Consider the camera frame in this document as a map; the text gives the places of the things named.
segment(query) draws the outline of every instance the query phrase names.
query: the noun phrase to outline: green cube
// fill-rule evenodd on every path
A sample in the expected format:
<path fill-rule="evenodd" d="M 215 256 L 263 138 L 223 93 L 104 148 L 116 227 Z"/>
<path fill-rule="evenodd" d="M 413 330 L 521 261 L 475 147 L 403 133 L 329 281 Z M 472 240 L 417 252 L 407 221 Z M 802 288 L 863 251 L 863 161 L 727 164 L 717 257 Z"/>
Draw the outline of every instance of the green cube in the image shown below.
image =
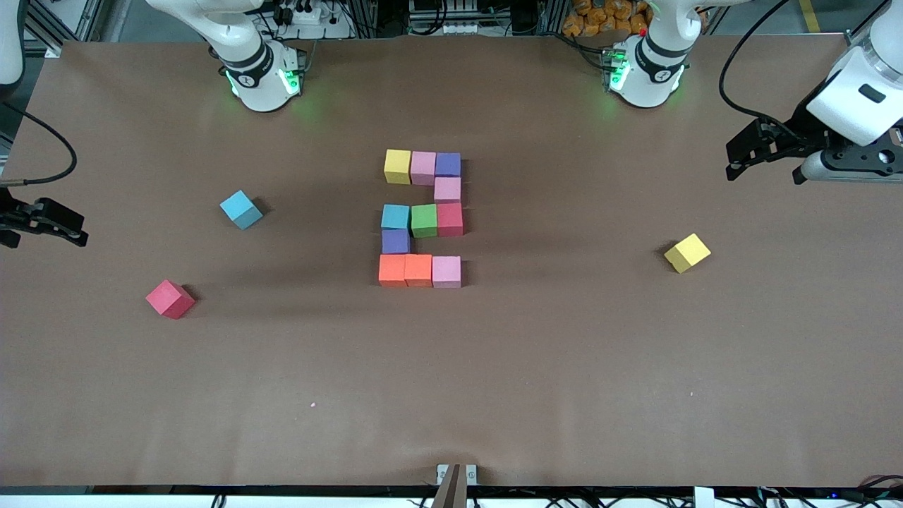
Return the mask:
<path fill-rule="evenodd" d="M 430 238 L 439 234 L 439 218 L 435 204 L 411 207 L 411 232 L 414 238 Z"/>

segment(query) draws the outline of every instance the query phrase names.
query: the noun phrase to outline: red cube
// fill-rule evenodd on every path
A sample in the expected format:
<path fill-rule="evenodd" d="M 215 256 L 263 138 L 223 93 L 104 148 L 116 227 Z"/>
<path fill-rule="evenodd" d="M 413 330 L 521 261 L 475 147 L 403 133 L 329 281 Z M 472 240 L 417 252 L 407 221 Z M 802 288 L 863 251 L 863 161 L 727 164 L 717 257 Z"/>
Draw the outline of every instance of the red cube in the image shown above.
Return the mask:
<path fill-rule="evenodd" d="M 464 234 L 464 210 L 459 202 L 441 202 L 436 205 L 439 219 L 439 236 Z"/>
<path fill-rule="evenodd" d="M 145 300 L 151 304 L 157 314 L 179 319 L 194 305 L 194 298 L 182 289 L 182 286 L 164 280 Z"/>

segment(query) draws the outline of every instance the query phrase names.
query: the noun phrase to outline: brown table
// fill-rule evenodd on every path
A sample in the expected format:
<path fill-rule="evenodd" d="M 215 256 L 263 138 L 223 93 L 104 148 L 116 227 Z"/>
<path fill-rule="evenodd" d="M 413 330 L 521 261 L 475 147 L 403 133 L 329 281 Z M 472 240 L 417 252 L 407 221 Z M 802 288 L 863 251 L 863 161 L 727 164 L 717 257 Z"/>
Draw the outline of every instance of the brown table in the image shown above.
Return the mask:
<path fill-rule="evenodd" d="M 326 42 L 256 114 L 203 44 L 68 44 L 31 112 L 79 168 L 19 190 L 83 213 L 77 249 L 2 252 L 4 484 L 854 485 L 903 470 L 895 186 L 728 183 L 749 118 L 699 42 L 662 108 L 603 94 L 554 40 Z M 731 95 L 779 118 L 840 36 L 754 38 Z M 460 151 L 462 290 L 376 286 L 387 147 Z M 24 124 L 5 177 L 66 163 Z M 245 231 L 237 189 L 267 216 Z M 664 246 L 712 249 L 677 275 Z M 199 297 L 180 321 L 144 296 Z"/>

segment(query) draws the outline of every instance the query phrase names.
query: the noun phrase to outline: colored block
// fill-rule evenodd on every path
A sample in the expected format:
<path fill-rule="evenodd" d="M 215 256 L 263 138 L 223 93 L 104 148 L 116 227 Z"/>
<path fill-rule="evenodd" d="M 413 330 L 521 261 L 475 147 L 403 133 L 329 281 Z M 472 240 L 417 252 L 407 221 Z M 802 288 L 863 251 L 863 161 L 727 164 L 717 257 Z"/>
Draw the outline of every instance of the colored block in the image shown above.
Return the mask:
<path fill-rule="evenodd" d="M 383 220 L 380 228 L 383 230 L 407 230 L 411 223 L 411 207 L 405 204 L 384 204 Z"/>
<path fill-rule="evenodd" d="M 405 283 L 405 257 L 407 254 L 383 254 L 379 257 L 379 285 L 382 287 L 407 287 Z"/>
<path fill-rule="evenodd" d="M 383 254 L 410 254 L 411 235 L 407 230 L 383 230 Z"/>
<path fill-rule="evenodd" d="M 668 252 L 665 259 L 674 265 L 677 273 L 684 273 L 691 266 L 707 258 L 712 252 L 703 244 L 696 233 L 677 242 Z"/>
<path fill-rule="evenodd" d="M 433 287 L 433 256 L 406 254 L 405 283 L 408 287 Z"/>
<path fill-rule="evenodd" d="M 432 185 L 435 178 L 435 152 L 413 152 L 411 154 L 411 183 L 414 185 Z"/>
<path fill-rule="evenodd" d="M 464 210 L 459 202 L 443 202 L 436 205 L 439 236 L 464 234 Z"/>
<path fill-rule="evenodd" d="M 436 176 L 461 176 L 461 154 L 436 154 Z"/>
<path fill-rule="evenodd" d="M 194 298 L 182 289 L 182 286 L 169 280 L 161 282 L 160 286 L 144 299 L 151 304 L 157 314 L 170 319 L 179 319 L 194 305 Z"/>
<path fill-rule="evenodd" d="M 461 256 L 433 256 L 433 287 L 461 287 Z"/>
<path fill-rule="evenodd" d="M 219 204 L 231 221 L 241 230 L 246 230 L 251 224 L 264 216 L 256 206 L 247 198 L 244 191 L 238 191 Z"/>
<path fill-rule="evenodd" d="M 439 216 L 435 204 L 411 207 L 411 232 L 414 238 L 430 238 L 439 234 Z"/>
<path fill-rule="evenodd" d="M 410 150 L 386 150 L 386 165 L 383 173 L 389 183 L 411 184 L 411 151 Z"/>
<path fill-rule="evenodd" d="M 435 202 L 461 202 L 460 177 L 437 176 L 433 188 Z"/>

